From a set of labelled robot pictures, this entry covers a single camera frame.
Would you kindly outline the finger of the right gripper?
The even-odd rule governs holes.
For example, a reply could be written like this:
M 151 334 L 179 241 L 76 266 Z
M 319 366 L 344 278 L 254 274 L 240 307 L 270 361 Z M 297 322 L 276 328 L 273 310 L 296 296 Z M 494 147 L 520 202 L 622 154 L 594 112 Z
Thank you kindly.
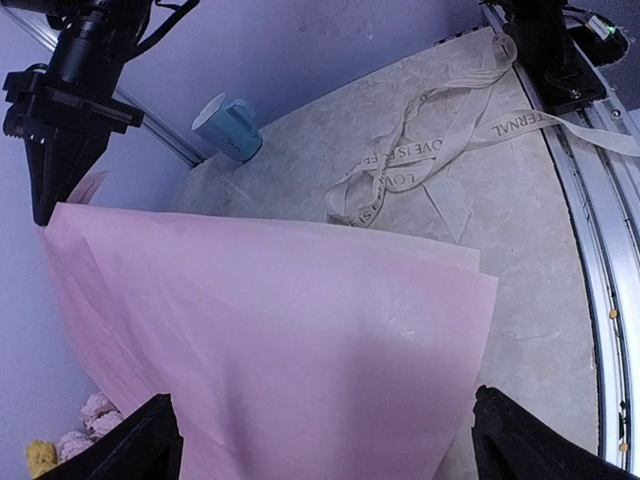
M 66 201 L 106 151 L 109 134 L 91 135 L 44 127 L 24 140 L 29 167 L 33 220 L 48 225 L 58 202 Z

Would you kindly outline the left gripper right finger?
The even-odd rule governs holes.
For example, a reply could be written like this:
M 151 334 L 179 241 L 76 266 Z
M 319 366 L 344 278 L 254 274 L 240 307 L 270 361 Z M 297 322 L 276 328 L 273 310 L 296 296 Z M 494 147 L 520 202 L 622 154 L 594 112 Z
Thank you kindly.
M 568 441 L 496 388 L 478 388 L 473 413 L 480 480 L 634 477 Z

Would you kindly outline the yellow fake flower stem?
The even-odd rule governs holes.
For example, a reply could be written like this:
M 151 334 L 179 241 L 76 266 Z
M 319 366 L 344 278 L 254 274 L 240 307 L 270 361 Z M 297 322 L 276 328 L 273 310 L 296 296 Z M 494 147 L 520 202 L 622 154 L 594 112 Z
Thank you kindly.
M 26 447 L 26 459 L 31 478 L 37 479 L 57 467 L 56 446 L 52 442 L 34 440 Z

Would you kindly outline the beige printed ribbon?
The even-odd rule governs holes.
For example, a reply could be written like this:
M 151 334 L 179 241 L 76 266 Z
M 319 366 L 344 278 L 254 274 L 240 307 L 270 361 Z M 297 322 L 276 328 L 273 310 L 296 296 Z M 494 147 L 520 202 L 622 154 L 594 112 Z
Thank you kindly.
M 512 69 L 518 50 L 514 40 L 500 32 L 483 53 L 481 68 L 435 85 L 410 100 L 391 133 L 370 142 L 370 153 L 325 194 L 327 214 L 343 224 L 367 228 L 381 211 L 388 192 L 412 190 L 466 151 L 474 151 L 552 126 L 605 150 L 629 157 L 639 155 L 634 137 L 580 127 L 538 110 L 520 109 L 484 120 L 494 86 Z M 466 90 L 468 95 L 442 139 L 402 143 L 406 127 L 437 93 Z

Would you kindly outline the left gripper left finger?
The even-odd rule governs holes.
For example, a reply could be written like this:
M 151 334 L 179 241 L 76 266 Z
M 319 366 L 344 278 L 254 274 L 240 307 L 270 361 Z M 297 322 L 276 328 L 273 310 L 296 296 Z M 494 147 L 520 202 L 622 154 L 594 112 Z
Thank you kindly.
M 182 452 L 171 396 L 157 394 L 96 444 L 41 477 L 178 480 Z

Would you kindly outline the pink fake rose stem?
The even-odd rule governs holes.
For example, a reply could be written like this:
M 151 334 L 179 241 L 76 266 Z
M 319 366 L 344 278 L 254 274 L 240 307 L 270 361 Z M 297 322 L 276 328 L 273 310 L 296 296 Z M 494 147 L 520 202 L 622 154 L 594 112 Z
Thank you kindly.
M 124 421 L 124 415 L 102 392 L 92 394 L 80 410 L 83 428 L 63 435 L 56 445 L 57 459 L 64 463 L 87 450 Z

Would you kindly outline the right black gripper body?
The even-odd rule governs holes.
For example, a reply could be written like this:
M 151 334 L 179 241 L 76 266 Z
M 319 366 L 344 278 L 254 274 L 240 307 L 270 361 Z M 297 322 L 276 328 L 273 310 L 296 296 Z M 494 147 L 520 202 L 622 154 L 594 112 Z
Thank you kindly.
M 3 123 L 9 137 L 25 140 L 44 127 L 91 135 L 124 134 L 141 126 L 145 113 L 110 97 L 91 97 L 77 86 L 37 71 L 7 75 L 3 90 L 10 107 Z

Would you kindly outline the front aluminium rail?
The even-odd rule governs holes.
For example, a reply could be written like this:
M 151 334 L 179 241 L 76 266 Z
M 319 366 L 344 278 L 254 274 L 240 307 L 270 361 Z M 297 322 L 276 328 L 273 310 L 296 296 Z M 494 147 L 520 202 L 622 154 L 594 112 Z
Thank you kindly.
M 496 3 L 481 7 L 504 32 Z M 549 113 L 527 72 L 515 62 L 526 109 Z M 639 129 L 603 72 L 607 96 L 560 117 L 580 127 L 630 135 Z M 639 155 L 585 142 L 562 126 L 540 130 L 558 174 L 576 236 L 591 313 L 599 403 L 599 454 L 630 474 L 639 471 Z

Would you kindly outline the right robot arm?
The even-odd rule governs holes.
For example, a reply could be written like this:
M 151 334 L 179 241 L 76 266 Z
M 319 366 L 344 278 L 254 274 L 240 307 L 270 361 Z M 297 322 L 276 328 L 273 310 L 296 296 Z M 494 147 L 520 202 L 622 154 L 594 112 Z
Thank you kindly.
M 33 220 L 49 223 L 106 151 L 112 134 L 138 128 L 144 112 L 114 99 L 125 64 L 157 45 L 198 6 L 160 1 L 7 1 L 5 7 L 40 13 L 58 31 L 50 61 L 7 74 L 10 107 L 3 132 L 23 140 L 30 174 Z M 146 31 L 153 7 L 171 15 Z

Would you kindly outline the light blue mug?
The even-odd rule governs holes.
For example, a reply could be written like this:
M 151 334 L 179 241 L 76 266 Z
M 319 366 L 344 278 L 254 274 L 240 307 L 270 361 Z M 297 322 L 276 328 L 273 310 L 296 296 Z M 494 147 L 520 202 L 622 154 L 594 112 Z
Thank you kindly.
M 256 112 L 243 99 L 230 101 L 225 93 L 210 100 L 194 119 L 191 130 L 237 162 L 251 160 L 263 145 Z

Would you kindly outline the pink wrapping paper sheet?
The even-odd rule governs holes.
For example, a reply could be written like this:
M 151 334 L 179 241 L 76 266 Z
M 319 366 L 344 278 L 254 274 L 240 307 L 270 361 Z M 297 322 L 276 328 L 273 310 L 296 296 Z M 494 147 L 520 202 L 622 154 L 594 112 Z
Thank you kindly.
M 40 235 L 80 364 L 124 413 L 171 396 L 186 479 L 429 479 L 469 412 L 476 251 L 75 203 Z

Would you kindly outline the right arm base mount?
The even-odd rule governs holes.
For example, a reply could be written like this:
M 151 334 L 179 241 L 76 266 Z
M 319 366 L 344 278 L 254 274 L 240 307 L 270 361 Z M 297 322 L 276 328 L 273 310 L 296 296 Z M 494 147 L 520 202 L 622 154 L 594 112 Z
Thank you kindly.
M 518 61 L 543 109 L 566 114 L 607 96 L 597 67 L 623 58 L 629 42 L 606 17 L 567 1 L 498 1 L 504 32 L 516 43 Z

